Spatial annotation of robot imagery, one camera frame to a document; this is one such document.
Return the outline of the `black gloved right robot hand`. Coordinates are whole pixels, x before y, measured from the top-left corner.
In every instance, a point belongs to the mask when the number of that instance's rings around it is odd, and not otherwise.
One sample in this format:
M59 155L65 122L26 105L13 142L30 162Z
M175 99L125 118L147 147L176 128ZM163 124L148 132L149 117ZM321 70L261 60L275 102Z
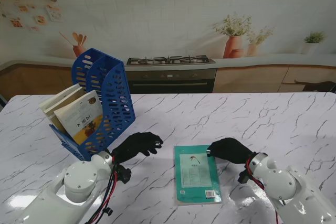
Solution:
M246 164L250 158L254 158L257 153L252 152L235 138L226 137L213 142L206 150L208 157L216 157L227 160L233 164Z

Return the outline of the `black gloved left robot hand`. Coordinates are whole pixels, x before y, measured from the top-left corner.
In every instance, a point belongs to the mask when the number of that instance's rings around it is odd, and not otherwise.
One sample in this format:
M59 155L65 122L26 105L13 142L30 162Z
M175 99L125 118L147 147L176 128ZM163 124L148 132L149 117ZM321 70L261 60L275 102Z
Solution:
M161 148L162 145L162 139L151 132L134 133L113 149L112 156L115 162L121 164L134 158L139 153L146 157L150 154L156 154L157 149Z

